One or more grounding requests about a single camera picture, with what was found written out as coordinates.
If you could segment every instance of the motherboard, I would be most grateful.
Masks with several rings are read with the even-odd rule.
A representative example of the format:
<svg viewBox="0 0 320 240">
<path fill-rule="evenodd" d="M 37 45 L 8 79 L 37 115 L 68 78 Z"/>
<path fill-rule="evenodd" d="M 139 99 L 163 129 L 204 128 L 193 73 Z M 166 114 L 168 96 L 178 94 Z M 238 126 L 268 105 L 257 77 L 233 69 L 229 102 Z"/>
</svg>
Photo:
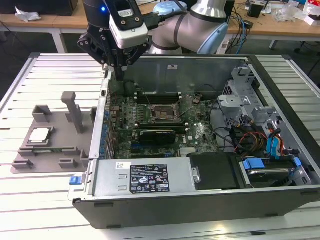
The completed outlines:
<svg viewBox="0 0 320 240">
<path fill-rule="evenodd" d="M 215 152 L 217 141 L 210 130 L 208 115 L 212 100 L 183 94 L 152 98 L 113 94 L 104 125 L 112 129 L 113 158 L 176 158 L 190 153 Z M 109 158 L 100 150 L 100 158 Z"/>
</svg>

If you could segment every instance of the warning label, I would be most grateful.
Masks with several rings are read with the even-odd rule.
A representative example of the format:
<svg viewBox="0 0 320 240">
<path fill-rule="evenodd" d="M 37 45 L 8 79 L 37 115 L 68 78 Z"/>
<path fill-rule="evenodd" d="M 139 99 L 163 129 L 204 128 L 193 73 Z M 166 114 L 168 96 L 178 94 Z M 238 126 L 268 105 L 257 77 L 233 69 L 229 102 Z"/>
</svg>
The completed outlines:
<svg viewBox="0 0 320 240">
<path fill-rule="evenodd" d="M 170 192 L 167 164 L 130 166 L 132 194 Z"/>
</svg>

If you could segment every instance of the blue latch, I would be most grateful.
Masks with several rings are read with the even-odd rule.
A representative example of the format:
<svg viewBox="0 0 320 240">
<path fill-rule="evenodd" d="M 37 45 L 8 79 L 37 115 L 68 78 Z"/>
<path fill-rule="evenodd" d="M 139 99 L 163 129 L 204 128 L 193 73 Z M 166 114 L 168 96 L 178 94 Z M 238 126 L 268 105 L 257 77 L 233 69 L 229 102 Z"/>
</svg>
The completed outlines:
<svg viewBox="0 0 320 240">
<path fill-rule="evenodd" d="M 269 137 L 266 143 L 266 153 L 275 157 L 275 159 L 279 159 L 279 156 L 277 155 L 278 144 L 279 144 L 279 140 L 276 137 L 274 138 Z"/>
<path fill-rule="evenodd" d="M 261 158 L 247 158 L 243 161 L 245 170 L 248 169 L 264 169 L 265 165 Z"/>
<path fill-rule="evenodd" d="M 293 159 L 293 161 L 294 161 L 296 167 L 302 166 L 302 163 L 301 163 L 301 161 L 300 161 L 300 159 L 299 159 L 298 157 L 295 157 L 295 158 Z"/>
<path fill-rule="evenodd" d="M 81 185 L 82 184 L 82 177 L 81 176 L 72 176 L 70 177 L 69 185 Z"/>
</svg>

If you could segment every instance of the circuit board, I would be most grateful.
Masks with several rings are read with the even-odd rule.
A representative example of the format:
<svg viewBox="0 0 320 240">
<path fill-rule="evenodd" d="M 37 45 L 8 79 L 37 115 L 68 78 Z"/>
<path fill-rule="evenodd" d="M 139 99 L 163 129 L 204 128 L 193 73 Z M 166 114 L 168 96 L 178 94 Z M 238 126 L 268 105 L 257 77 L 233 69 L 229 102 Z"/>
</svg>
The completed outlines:
<svg viewBox="0 0 320 240">
<path fill-rule="evenodd" d="M 116 139 L 113 158 L 186 157 L 188 153 L 218 151 L 207 120 L 210 102 L 200 101 L 192 94 L 182 95 L 172 104 L 138 104 L 133 97 L 113 97 L 109 110 L 109 124 Z M 140 142 L 142 133 L 160 127 L 162 132 L 174 132 L 171 143 L 166 144 L 166 139 L 160 144 Z"/>
</svg>

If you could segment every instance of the blue cable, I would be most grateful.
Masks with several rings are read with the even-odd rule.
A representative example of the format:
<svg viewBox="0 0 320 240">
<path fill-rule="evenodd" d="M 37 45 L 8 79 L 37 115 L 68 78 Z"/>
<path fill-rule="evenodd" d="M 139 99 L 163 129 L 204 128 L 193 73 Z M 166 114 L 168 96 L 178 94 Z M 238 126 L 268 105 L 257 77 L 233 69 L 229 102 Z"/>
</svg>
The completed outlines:
<svg viewBox="0 0 320 240">
<path fill-rule="evenodd" d="M 238 53 L 239 53 L 240 50 L 242 49 L 242 47 L 243 47 L 243 45 L 244 45 L 244 43 L 245 43 L 245 39 L 246 39 L 246 37 L 245 37 L 245 35 L 246 35 L 246 33 L 245 33 L 245 31 L 246 31 L 245 23 L 244 23 L 244 21 L 242 20 L 242 18 L 238 18 L 238 19 L 241 21 L 241 24 L 242 24 L 242 36 L 243 36 L 243 37 L 242 37 L 240 46 L 239 46 L 238 50 L 236 51 L 235 55 L 238 55 Z"/>
</svg>

